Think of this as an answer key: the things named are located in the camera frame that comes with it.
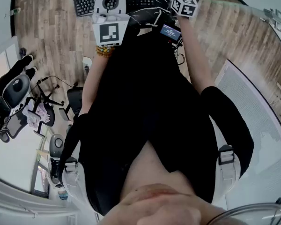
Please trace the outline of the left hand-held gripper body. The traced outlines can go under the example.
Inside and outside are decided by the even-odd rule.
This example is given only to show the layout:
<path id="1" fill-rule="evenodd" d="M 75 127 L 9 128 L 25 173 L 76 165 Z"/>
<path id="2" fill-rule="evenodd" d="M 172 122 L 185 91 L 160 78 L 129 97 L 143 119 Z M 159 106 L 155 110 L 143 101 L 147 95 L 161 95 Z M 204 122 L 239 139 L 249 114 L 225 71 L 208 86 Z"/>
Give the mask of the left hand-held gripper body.
<path id="1" fill-rule="evenodd" d="M 92 19 L 92 27 L 98 46 L 122 44 L 130 19 L 129 15 L 94 13 Z"/>

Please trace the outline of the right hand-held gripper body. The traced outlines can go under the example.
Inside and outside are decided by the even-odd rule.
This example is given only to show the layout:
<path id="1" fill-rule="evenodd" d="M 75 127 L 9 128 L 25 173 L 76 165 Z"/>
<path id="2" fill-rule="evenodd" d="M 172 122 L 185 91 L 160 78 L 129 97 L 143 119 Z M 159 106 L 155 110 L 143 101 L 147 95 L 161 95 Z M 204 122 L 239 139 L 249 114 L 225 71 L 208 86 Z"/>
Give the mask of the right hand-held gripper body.
<path id="1" fill-rule="evenodd" d="M 192 18 L 196 14 L 198 3 L 196 0 L 170 0 L 169 7 L 179 16 Z"/>

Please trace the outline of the person's right forearm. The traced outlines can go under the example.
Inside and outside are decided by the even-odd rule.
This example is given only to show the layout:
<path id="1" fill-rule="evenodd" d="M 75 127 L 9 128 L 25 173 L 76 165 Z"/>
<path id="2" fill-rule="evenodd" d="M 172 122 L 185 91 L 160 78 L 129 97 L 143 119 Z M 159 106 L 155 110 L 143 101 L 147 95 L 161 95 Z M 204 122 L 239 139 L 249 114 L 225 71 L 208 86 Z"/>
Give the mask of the person's right forearm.
<path id="1" fill-rule="evenodd" d="M 215 86 L 208 59 L 191 26 L 190 20 L 182 16 L 177 16 L 177 19 L 181 29 L 191 83 L 198 93 L 202 93 L 205 88 Z"/>

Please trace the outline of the person's left forearm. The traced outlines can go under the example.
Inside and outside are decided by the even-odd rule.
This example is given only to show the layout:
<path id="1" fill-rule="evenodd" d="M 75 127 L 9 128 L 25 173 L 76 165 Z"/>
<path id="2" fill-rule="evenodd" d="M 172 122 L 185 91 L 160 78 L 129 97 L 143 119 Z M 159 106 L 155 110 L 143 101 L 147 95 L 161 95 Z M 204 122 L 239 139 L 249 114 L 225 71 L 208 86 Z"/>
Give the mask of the person's left forearm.
<path id="1" fill-rule="evenodd" d="M 114 50 L 114 46 L 96 46 L 96 55 L 89 69 L 89 73 L 82 91 L 82 108 L 80 110 L 79 116 L 88 113 L 93 105 L 101 77 Z"/>

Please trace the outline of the small screen device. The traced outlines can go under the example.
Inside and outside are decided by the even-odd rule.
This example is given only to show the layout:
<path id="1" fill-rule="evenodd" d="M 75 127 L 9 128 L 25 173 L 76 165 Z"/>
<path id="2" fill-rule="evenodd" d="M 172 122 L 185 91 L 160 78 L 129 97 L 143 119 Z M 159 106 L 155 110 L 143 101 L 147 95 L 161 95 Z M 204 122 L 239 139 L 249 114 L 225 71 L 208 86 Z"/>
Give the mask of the small screen device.
<path id="1" fill-rule="evenodd" d="M 169 26 L 164 24 L 161 29 L 160 33 L 165 35 L 169 40 L 171 40 L 173 43 L 178 42 L 181 39 L 181 30 L 180 28 L 174 26 Z"/>

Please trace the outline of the white floor box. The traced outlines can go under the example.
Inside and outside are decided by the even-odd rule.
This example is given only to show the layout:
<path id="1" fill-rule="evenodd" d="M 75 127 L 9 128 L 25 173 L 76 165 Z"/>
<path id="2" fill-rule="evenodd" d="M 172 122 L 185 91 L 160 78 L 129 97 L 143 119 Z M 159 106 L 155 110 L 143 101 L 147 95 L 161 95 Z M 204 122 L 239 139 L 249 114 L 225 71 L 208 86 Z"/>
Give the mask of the white floor box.
<path id="1" fill-rule="evenodd" d="M 84 56 L 83 59 L 82 59 L 82 64 L 83 64 L 83 68 L 84 68 L 86 74 L 88 74 L 89 69 L 92 65 L 92 59 Z"/>

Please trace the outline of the person's black top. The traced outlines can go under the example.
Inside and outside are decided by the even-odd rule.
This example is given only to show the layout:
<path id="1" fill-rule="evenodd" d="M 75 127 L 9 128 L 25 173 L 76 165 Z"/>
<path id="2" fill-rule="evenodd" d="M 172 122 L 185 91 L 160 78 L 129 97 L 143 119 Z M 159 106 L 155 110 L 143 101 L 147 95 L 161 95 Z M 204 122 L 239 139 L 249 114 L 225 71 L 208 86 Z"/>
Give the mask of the person's black top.
<path id="1" fill-rule="evenodd" d="M 235 104 L 215 86 L 198 93 L 153 32 L 126 36 L 109 58 L 93 105 L 67 133 L 59 177 L 71 196 L 106 215 L 146 142 L 208 203 L 242 177 L 254 148 Z"/>

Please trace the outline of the black chair seat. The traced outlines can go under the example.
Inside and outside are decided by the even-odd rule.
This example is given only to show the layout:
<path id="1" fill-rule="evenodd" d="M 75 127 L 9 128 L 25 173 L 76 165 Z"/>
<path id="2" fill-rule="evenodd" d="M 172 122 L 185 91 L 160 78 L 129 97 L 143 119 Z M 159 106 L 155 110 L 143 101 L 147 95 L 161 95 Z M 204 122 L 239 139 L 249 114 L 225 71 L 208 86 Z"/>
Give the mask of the black chair seat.
<path id="1" fill-rule="evenodd" d="M 70 118 L 68 116 L 68 112 L 70 109 L 73 111 L 75 118 L 79 115 L 82 108 L 82 91 L 83 87 L 73 87 L 67 91 L 69 104 L 66 109 L 59 108 L 59 114 L 61 115 L 63 120 L 70 121 Z"/>

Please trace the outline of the office chair with headrest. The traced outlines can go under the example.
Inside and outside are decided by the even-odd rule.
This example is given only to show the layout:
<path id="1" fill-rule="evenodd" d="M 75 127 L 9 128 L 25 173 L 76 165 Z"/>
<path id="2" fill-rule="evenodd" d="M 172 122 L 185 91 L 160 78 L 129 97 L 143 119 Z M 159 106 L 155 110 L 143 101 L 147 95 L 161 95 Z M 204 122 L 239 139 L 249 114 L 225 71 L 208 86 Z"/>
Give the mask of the office chair with headrest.
<path id="1" fill-rule="evenodd" d="M 30 88 L 30 79 L 21 74 L 11 80 L 0 96 L 0 136 L 7 133 L 12 111 L 21 103 Z"/>

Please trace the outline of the pale crumpled cloth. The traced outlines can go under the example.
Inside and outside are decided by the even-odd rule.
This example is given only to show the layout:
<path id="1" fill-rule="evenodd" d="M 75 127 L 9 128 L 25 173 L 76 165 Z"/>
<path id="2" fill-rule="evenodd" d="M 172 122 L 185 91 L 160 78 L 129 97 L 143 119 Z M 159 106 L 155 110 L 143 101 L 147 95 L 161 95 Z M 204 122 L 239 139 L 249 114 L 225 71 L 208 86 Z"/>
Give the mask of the pale crumpled cloth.
<path id="1" fill-rule="evenodd" d="M 32 128 L 37 128 L 40 121 L 47 123 L 50 121 L 50 115 L 45 109 L 44 103 L 40 103 L 37 106 L 36 111 L 33 111 L 35 102 L 30 100 L 28 104 L 23 108 L 22 114 L 26 116 L 26 121 Z"/>

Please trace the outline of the grey office chair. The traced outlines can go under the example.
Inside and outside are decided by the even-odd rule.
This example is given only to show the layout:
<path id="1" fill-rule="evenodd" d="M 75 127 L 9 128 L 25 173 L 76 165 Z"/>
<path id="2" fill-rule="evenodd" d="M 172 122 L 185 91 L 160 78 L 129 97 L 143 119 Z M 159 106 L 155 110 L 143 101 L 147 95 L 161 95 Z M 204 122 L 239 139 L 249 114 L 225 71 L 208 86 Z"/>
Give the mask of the grey office chair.
<path id="1" fill-rule="evenodd" d="M 58 177 L 59 160 L 64 148 L 64 138 L 61 134 L 55 133 L 51 136 L 49 142 L 49 160 L 47 179 L 50 186 L 57 191 L 64 191 Z"/>

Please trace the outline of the black mesh office chair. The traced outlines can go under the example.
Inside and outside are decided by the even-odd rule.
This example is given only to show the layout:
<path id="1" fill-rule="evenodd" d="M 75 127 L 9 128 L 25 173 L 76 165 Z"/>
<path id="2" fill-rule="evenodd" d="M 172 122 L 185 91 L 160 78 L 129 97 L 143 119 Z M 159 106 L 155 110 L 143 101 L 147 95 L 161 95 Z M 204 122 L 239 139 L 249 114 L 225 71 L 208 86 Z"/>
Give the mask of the black mesh office chair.
<path id="1" fill-rule="evenodd" d="M 46 125 L 48 127 L 52 127 L 54 125 L 55 122 L 55 112 L 53 109 L 54 105 L 58 105 L 58 106 L 63 106 L 64 105 L 64 101 L 56 102 L 54 100 L 50 99 L 50 96 L 53 94 L 53 91 L 51 91 L 48 95 L 46 95 L 44 93 L 44 91 L 42 90 L 42 88 L 40 87 L 40 83 L 49 79 L 50 76 L 47 76 L 41 80 L 38 80 L 36 83 L 36 87 L 39 89 L 40 94 L 38 97 L 25 97 L 24 103 L 20 103 L 20 108 L 18 110 L 15 111 L 15 113 L 12 114 L 8 124 L 7 124 L 7 134 L 10 138 L 15 139 L 18 134 L 20 133 L 20 131 L 26 126 L 28 125 L 27 121 L 26 121 L 26 116 L 24 116 L 22 114 L 22 110 L 23 108 L 28 104 L 28 102 L 30 100 L 35 102 L 33 111 L 35 112 L 37 109 L 37 106 L 42 102 L 44 103 L 45 109 L 47 110 L 47 112 L 50 115 L 50 121 L 47 123 L 44 123 L 42 121 L 39 122 L 37 130 L 34 131 L 35 134 L 37 134 L 38 136 L 44 138 L 44 135 L 41 134 L 41 128 L 42 125 Z"/>

